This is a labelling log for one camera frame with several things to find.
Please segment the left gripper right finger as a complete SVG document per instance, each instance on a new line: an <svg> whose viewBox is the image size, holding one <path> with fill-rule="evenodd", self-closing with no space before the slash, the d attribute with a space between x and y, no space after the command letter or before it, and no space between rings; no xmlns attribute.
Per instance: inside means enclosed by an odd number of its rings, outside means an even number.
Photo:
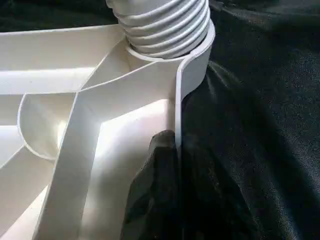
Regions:
<svg viewBox="0 0 320 240"><path fill-rule="evenodd" d="M184 239L257 240L259 231L240 188L211 147L187 135L181 153Z"/></svg>

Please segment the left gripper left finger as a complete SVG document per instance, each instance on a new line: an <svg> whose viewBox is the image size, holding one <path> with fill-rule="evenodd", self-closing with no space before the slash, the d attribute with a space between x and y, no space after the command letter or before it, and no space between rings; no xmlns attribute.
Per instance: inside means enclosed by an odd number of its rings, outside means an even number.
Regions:
<svg viewBox="0 0 320 240"><path fill-rule="evenodd" d="M181 239L179 203L175 133L164 130L152 137L147 158L130 185L121 238Z"/></svg>

